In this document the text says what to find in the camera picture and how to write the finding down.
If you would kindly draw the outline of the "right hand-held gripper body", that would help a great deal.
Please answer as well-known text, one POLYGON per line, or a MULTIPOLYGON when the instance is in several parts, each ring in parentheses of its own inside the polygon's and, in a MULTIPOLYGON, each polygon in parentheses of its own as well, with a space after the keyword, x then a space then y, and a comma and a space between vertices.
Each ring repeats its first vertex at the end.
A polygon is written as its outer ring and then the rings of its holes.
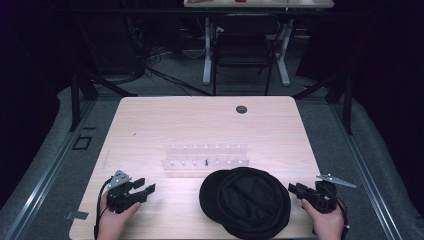
POLYGON ((337 185, 356 188, 356 185, 331 174, 317 175, 315 188, 297 184, 297 198, 306 199, 318 212, 331 213, 337 206, 337 185))

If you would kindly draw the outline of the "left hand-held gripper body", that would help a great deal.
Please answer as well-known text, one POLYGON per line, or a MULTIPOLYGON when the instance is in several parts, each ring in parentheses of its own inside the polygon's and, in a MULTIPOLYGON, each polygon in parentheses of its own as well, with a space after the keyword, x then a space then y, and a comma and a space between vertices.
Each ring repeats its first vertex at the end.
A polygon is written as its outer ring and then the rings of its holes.
POLYGON ((115 213, 122 213, 136 202, 147 200, 143 191, 131 193, 132 178, 121 170, 117 170, 108 184, 107 206, 115 213))

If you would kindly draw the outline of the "black cloth hat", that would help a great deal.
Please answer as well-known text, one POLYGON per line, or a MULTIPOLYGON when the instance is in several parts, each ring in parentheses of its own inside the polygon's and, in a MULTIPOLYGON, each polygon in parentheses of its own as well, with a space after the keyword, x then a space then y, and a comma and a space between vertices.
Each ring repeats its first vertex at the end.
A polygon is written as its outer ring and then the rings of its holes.
POLYGON ((287 189, 268 172, 238 167, 209 174, 201 184, 204 214, 243 240, 269 240, 289 223, 287 189))

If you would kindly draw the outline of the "person's left hand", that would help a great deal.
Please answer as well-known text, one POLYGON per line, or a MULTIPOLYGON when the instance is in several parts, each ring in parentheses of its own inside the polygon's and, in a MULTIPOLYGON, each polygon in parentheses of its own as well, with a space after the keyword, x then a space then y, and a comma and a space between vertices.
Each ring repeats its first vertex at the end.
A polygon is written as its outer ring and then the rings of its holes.
POLYGON ((107 206, 107 195, 107 192, 103 193, 100 202, 100 218, 97 224, 96 240, 119 240, 126 223, 139 210, 141 204, 136 202, 124 212, 115 213, 107 206))

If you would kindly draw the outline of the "person's right hand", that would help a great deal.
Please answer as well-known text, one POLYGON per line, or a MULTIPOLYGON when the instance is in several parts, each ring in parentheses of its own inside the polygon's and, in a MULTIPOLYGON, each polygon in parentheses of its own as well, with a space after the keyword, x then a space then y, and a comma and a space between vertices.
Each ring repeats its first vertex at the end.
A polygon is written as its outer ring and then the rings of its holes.
POLYGON ((313 228, 319 240, 341 240, 344 229, 343 213, 339 207, 327 214, 317 211, 306 199, 301 200, 303 209, 313 221, 313 228))

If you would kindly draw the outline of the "grey tape strip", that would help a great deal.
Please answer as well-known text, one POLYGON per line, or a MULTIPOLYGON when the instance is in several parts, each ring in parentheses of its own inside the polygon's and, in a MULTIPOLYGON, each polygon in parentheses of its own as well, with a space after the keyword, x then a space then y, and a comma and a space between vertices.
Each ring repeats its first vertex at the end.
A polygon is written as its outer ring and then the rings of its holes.
POLYGON ((69 211, 65 215, 66 220, 75 220, 75 219, 86 220, 87 217, 88 217, 88 213, 87 212, 81 212, 81 211, 69 211))

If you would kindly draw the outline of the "clear acrylic peg rack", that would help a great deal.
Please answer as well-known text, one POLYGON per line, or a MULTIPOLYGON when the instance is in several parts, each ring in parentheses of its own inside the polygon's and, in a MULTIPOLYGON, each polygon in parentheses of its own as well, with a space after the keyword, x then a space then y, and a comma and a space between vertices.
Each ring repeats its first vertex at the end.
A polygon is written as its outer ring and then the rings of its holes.
POLYGON ((247 167, 246 144, 169 144, 162 169, 171 172, 201 172, 247 167))

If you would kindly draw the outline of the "black metal stand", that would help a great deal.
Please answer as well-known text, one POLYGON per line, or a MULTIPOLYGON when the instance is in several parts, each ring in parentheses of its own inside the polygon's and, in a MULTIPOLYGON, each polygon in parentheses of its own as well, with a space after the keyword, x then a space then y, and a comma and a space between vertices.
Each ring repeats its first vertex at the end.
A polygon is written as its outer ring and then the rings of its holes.
POLYGON ((97 100, 99 94, 94 86, 95 83, 108 88, 122 97, 135 97, 135 94, 116 86, 100 75, 78 68, 71 79, 72 124, 70 131, 74 131, 81 121, 79 94, 82 93, 89 101, 97 100))
POLYGON ((328 104, 337 104, 342 99, 342 125, 349 135, 352 135, 351 114, 353 103, 353 80, 347 73, 337 73, 324 81, 318 82, 305 90, 293 95, 295 100, 303 99, 323 87, 328 87, 329 90, 325 96, 325 101, 328 104))

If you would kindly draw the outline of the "black chair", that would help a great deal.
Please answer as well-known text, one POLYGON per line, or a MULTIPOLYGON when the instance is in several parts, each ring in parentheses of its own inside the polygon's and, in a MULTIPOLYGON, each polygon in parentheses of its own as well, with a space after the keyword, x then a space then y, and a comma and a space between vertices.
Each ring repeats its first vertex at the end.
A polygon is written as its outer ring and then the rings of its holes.
POLYGON ((273 14, 226 14, 214 20, 212 51, 213 94, 217 94, 218 68, 268 69, 264 95, 268 94, 277 41, 283 25, 273 14))

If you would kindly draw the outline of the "white-legged desk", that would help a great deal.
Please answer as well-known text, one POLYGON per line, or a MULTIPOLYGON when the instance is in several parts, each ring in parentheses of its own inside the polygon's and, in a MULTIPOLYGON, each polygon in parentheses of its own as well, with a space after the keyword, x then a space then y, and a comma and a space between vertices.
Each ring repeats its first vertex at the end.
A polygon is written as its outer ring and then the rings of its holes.
MULTIPOLYGON (((313 12, 323 9, 330 9, 334 6, 333 0, 184 0, 186 8, 219 8, 219 9, 271 9, 279 10, 283 13, 296 12, 297 10, 312 10, 313 12)), ((281 82, 284 86, 290 85, 287 68, 285 65, 285 55, 291 38, 293 29, 293 18, 289 18, 283 24, 283 31, 280 39, 282 45, 276 53, 277 66, 281 82)))

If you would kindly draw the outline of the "aluminium floor rail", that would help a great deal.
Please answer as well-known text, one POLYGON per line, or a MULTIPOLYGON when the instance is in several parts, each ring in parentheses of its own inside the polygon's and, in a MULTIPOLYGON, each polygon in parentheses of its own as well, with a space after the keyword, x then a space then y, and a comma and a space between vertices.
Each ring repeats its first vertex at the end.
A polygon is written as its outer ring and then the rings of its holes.
POLYGON ((372 205, 372 208, 378 218, 378 221, 386 235, 387 240, 404 240, 394 218, 389 211, 386 201, 383 199, 374 178, 365 162, 363 154, 356 142, 354 135, 350 135, 345 129, 342 121, 342 111, 338 106, 329 105, 338 128, 340 129, 343 138, 347 141, 348 147, 353 155, 353 162, 356 172, 360 178, 362 188, 367 194, 367 197, 372 205))
POLYGON ((71 106, 63 104, 52 128, 43 141, 21 181, 0 210, 0 240, 20 240, 25 237, 40 207, 58 179, 77 142, 78 133, 93 112, 96 103, 83 104, 80 122, 70 131, 71 106))

